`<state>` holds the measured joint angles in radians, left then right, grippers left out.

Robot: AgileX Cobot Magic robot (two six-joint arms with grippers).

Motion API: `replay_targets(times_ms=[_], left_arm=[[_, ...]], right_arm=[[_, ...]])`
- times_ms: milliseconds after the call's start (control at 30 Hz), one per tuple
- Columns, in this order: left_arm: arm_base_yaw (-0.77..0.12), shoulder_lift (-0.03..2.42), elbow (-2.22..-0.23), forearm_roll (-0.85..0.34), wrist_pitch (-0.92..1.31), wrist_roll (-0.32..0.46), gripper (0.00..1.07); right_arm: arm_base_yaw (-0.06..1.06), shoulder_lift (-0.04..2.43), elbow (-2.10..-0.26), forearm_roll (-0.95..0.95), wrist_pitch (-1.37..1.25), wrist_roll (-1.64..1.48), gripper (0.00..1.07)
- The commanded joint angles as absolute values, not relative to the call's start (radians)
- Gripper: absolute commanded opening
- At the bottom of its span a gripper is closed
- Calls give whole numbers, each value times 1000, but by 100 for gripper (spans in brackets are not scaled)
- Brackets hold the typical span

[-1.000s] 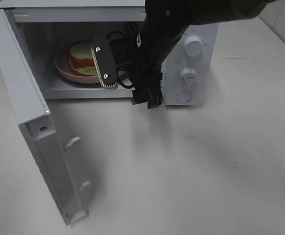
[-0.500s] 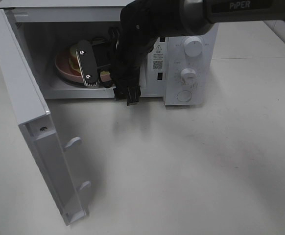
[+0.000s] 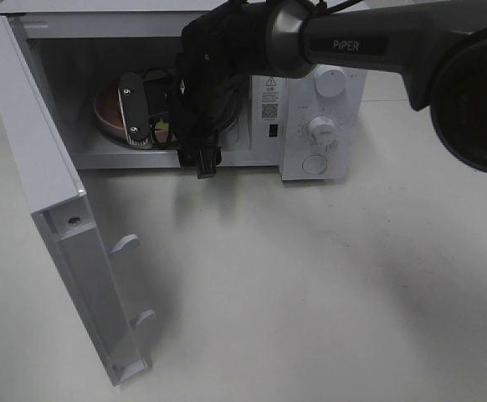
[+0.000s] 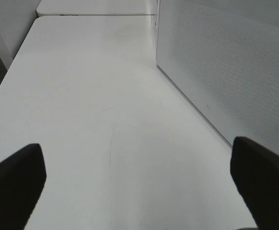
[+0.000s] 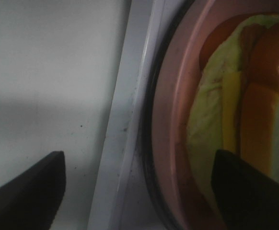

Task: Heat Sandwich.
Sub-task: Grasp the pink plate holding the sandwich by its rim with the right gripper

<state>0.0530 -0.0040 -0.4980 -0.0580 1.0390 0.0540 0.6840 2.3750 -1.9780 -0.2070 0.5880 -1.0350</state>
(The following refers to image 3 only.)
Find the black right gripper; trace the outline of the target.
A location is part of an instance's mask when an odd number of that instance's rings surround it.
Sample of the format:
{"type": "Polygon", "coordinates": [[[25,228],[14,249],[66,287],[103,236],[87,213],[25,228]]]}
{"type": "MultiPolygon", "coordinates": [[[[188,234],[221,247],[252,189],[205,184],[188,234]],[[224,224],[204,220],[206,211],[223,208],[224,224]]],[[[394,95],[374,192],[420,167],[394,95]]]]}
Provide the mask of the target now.
{"type": "Polygon", "coordinates": [[[201,69],[156,69],[139,76],[124,73],[118,84],[126,141],[151,148],[151,116],[168,114],[182,166],[197,166],[197,178],[212,178],[222,161],[220,131],[228,119],[230,98],[244,91],[244,76],[201,69]]]}

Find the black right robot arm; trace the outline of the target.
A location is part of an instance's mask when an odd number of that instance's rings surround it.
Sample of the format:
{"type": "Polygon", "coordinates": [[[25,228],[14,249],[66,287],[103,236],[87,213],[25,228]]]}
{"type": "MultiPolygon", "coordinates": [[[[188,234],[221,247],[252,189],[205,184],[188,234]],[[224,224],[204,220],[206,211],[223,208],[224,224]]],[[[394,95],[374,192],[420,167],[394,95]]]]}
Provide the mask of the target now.
{"type": "Polygon", "coordinates": [[[139,75],[118,86],[126,140],[156,144],[169,125],[178,159],[200,178],[222,160],[219,136],[250,75],[299,79],[319,64],[394,72],[411,107],[428,108],[443,145],[487,173],[487,1],[439,1],[357,11],[346,1],[228,1],[191,21],[159,90],[139,75]]]}

